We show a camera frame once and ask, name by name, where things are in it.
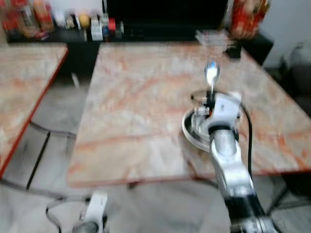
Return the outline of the silver metal spoon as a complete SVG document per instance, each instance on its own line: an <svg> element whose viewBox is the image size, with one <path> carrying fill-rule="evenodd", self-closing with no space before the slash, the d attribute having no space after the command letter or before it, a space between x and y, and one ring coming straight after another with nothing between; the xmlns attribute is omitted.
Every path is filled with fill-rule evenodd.
<svg viewBox="0 0 311 233"><path fill-rule="evenodd" d="M216 61L207 62L204 69L205 80L209 85L207 97L211 98L215 93L215 84L220 77L220 65Z"/></svg>

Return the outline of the white round plate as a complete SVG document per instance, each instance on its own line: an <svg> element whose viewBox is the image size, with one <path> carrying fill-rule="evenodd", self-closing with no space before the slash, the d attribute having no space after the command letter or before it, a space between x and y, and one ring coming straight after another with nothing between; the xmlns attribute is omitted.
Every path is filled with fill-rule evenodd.
<svg viewBox="0 0 311 233"><path fill-rule="evenodd" d="M200 106L184 115L182 130L186 138L197 148L211 154L233 156L242 152L238 133L231 130L215 130L211 134L204 133L201 124L211 115L211 109Z"/></svg>

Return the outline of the small black box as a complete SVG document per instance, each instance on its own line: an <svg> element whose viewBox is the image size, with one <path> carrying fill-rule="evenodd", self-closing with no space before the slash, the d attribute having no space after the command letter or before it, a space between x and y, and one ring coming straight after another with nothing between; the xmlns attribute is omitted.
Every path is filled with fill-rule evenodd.
<svg viewBox="0 0 311 233"><path fill-rule="evenodd" d="M240 60L242 58L242 48L238 44L229 45L225 53L231 60Z"/></svg>

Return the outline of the clear plastic box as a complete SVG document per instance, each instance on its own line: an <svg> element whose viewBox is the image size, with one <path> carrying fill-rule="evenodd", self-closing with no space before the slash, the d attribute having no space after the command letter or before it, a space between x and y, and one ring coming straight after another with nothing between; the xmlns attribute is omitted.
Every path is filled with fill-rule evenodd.
<svg viewBox="0 0 311 233"><path fill-rule="evenodd" d="M200 45L229 45L231 39L224 30L196 30L195 38Z"/></svg>

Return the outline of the black low cabinet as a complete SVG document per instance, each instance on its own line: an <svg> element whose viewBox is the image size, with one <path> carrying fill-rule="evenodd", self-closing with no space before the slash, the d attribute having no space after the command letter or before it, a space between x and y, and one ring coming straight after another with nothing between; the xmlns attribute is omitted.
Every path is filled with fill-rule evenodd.
<svg viewBox="0 0 311 233"><path fill-rule="evenodd" d="M104 42L195 42L195 29L173 28L163 25L128 25L118 30ZM68 45L68 53L62 63L59 74L78 77L91 76L95 68L96 57L99 53L100 41L92 40L89 30L56 28L44 38L26 38L18 33L8 33L7 42L36 43L55 42ZM264 64L274 46L274 41L262 33L257 33L251 40L240 42L247 53L259 64Z"/></svg>

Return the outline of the red snack bag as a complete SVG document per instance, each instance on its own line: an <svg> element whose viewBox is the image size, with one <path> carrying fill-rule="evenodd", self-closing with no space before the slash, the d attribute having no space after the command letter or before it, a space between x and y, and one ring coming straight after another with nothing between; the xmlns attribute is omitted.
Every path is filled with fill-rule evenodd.
<svg viewBox="0 0 311 233"><path fill-rule="evenodd" d="M236 40L250 40L258 33L270 0L233 0L230 35Z"/></svg>

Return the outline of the dark grey chair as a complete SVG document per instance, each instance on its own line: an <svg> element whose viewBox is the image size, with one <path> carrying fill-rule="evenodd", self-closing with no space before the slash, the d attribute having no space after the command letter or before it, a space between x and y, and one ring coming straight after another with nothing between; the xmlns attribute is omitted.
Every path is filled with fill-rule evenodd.
<svg viewBox="0 0 311 233"><path fill-rule="evenodd" d="M311 116L311 43L298 43L285 58L291 97Z"/></svg>

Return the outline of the black television screen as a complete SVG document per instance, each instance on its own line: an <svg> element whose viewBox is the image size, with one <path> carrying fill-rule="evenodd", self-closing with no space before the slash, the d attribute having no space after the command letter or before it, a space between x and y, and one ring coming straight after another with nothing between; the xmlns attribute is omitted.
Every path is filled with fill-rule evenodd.
<svg viewBox="0 0 311 233"><path fill-rule="evenodd" d="M131 24L216 27L225 17L228 0L106 0L110 17Z"/></svg>

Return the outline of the small white box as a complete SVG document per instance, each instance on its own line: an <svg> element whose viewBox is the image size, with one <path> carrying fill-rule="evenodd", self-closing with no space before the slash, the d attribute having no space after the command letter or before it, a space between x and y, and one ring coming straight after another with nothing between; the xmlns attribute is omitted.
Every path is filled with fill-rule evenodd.
<svg viewBox="0 0 311 233"><path fill-rule="evenodd" d="M91 24L91 38L93 41L103 41L103 27L101 24Z"/></svg>

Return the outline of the yellow round fruit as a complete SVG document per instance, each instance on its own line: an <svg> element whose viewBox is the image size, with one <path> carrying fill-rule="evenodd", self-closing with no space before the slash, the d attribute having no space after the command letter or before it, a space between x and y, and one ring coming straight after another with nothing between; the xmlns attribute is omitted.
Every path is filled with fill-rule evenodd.
<svg viewBox="0 0 311 233"><path fill-rule="evenodd" d="M79 22L80 28L89 28L90 23L91 23L90 15L88 14L78 15L78 22Z"/></svg>

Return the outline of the red orange bottles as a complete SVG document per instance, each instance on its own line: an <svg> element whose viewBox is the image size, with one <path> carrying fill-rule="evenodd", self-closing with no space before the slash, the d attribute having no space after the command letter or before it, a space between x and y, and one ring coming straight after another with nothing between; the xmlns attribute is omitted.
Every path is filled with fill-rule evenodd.
<svg viewBox="0 0 311 233"><path fill-rule="evenodd" d="M44 38L55 31L46 0L0 0L0 26L7 37Z"/></svg>

